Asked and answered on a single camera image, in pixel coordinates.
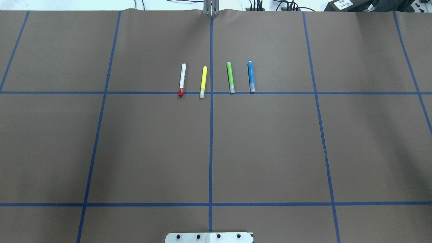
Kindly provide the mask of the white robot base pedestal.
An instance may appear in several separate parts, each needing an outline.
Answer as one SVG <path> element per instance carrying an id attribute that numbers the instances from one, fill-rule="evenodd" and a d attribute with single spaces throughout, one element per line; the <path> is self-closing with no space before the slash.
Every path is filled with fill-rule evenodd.
<path id="1" fill-rule="evenodd" d="M 169 233 L 165 243 L 253 243 L 253 233 L 248 232 L 201 232 Z"/>

